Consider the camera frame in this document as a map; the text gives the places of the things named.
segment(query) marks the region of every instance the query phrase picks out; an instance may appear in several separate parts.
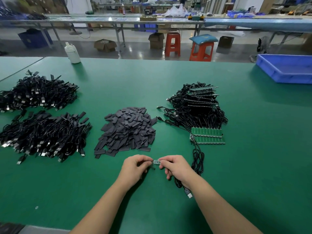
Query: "blue plastic tray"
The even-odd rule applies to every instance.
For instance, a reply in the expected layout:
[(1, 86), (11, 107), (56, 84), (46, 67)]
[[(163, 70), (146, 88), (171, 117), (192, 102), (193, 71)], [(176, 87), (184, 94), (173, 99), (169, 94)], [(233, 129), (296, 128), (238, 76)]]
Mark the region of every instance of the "blue plastic tray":
[(259, 54), (256, 64), (275, 82), (312, 84), (312, 56)]

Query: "person's right hand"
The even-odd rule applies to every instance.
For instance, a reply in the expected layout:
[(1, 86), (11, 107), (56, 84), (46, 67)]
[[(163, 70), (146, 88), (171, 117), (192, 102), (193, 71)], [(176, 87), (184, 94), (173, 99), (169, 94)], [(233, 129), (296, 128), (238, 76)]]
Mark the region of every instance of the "person's right hand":
[(186, 188), (190, 188), (190, 182), (196, 172), (190, 167), (185, 158), (181, 155), (168, 155), (161, 157), (159, 168), (165, 168), (167, 179), (173, 175), (182, 182)]

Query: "stool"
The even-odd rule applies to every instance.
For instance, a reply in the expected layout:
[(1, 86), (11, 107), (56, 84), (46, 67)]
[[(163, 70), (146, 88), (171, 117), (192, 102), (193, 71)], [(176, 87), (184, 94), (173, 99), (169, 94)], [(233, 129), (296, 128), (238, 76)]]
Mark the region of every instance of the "stool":
[(170, 52), (175, 52), (180, 56), (180, 40), (181, 36), (179, 33), (167, 33), (165, 56), (169, 56)]
[[(201, 45), (199, 45), (199, 50), (197, 53), (194, 53), (196, 43), (193, 43), (191, 55), (190, 55), (190, 61), (211, 61), (211, 58), (213, 56), (213, 46), (214, 42), (206, 42)], [(211, 52), (210, 55), (206, 54), (206, 47), (211, 46)]]

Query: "white bottle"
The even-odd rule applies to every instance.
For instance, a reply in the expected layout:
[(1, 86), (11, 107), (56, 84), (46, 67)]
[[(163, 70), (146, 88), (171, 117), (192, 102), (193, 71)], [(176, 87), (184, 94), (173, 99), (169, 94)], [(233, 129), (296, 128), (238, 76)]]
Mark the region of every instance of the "white bottle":
[(77, 64), (81, 62), (77, 49), (74, 45), (66, 42), (66, 46), (64, 47), (64, 49), (72, 64)]

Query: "green tabletop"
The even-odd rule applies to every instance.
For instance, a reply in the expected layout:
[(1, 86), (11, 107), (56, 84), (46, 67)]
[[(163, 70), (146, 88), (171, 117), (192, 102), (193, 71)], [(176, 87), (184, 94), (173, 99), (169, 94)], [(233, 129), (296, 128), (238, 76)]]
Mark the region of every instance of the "green tabletop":
[(37, 61), (40, 61), (43, 57), (0, 57), (0, 81), (7, 78), (10, 75), (17, 73), (31, 66)]
[[(85, 111), (93, 129), (86, 157), (74, 154), (64, 163), (56, 158), (28, 157), (16, 165), (19, 154), (0, 148), (0, 220), (72, 229), (115, 181), (123, 160), (139, 150), (102, 155), (93, 149), (101, 136), (104, 116), (127, 106), (156, 106), (185, 83), (219, 86), (217, 97), (228, 117), (222, 127), (225, 145), (202, 145), (202, 176), (231, 205), (264, 233), (310, 233), (312, 217), (312, 86), (277, 84), (249, 63), (185, 62), (47, 57), (29, 67), (39, 75), (62, 75), (80, 86), (79, 97), (65, 112)], [(25, 76), (19, 72), (0, 82), (12, 88)], [(0, 126), (18, 112), (0, 114)], [(189, 133), (158, 122), (151, 152), (157, 159), (181, 154), (191, 163)], [(208, 233), (195, 199), (189, 199), (164, 171), (150, 169), (143, 183), (124, 199), (112, 233)]]

